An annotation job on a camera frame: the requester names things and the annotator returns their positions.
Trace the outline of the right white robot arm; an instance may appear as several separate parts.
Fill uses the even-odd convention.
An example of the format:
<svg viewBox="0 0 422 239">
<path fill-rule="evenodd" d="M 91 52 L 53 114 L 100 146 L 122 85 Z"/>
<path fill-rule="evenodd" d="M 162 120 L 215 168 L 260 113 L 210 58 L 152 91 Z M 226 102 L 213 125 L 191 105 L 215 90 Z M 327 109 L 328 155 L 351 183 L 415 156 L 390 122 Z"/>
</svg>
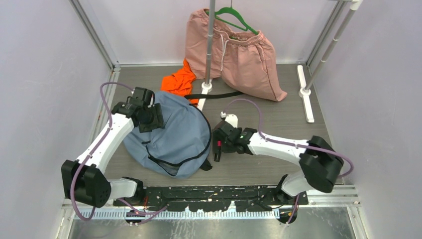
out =
<svg viewBox="0 0 422 239">
<path fill-rule="evenodd" d="M 344 165 L 341 156 L 321 137 L 293 140 L 264 134 L 257 129 L 234 127 L 222 120 L 212 131 L 215 161 L 223 153 L 270 156 L 299 167 L 283 176 L 277 185 L 277 200 L 284 205 L 307 190 L 332 192 Z"/>
</svg>

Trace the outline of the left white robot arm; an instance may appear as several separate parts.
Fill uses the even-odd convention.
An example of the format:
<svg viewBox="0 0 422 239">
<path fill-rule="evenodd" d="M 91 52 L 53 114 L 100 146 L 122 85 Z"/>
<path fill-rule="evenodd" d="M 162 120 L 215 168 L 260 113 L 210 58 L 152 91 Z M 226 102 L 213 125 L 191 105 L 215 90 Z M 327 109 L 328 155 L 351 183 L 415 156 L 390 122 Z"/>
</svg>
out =
<svg viewBox="0 0 422 239">
<path fill-rule="evenodd" d="M 143 203 L 143 182 L 123 177 L 108 180 L 107 165 L 123 139 L 134 129 L 140 133 L 164 127 L 161 105 L 152 90 L 136 87 L 124 102 L 106 107 L 108 121 L 96 139 L 75 160 L 61 166 L 65 197 L 72 205 L 83 203 L 95 208 L 109 200 L 127 199 L 134 206 Z"/>
</svg>

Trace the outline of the blue student backpack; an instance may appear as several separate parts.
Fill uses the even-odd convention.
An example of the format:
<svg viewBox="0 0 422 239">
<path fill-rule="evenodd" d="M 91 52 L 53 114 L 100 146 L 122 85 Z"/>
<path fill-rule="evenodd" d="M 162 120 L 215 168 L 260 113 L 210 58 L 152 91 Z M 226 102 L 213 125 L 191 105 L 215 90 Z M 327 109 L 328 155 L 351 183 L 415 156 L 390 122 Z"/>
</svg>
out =
<svg viewBox="0 0 422 239">
<path fill-rule="evenodd" d="M 164 128 L 140 133 L 133 129 L 124 139 L 128 153 L 143 167 L 173 178 L 191 177 L 199 169 L 212 169 L 211 126 L 191 102 L 168 92 L 157 92 Z"/>
</svg>

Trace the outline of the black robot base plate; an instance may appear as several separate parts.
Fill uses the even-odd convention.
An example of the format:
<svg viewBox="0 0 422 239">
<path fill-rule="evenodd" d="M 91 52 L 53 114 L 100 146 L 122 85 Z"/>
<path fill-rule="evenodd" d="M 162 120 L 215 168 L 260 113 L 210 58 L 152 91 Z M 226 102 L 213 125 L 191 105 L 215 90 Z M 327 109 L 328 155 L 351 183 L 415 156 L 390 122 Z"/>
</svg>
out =
<svg viewBox="0 0 422 239">
<path fill-rule="evenodd" d="M 281 190 L 271 185 L 248 186 L 177 186 L 145 187 L 139 199 L 126 200 L 132 206 L 145 206 L 156 211 L 167 207 L 169 212 L 225 212 L 233 206 L 236 212 L 265 212 L 286 206 L 294 198 L 284 198 Z"/>
</svg>

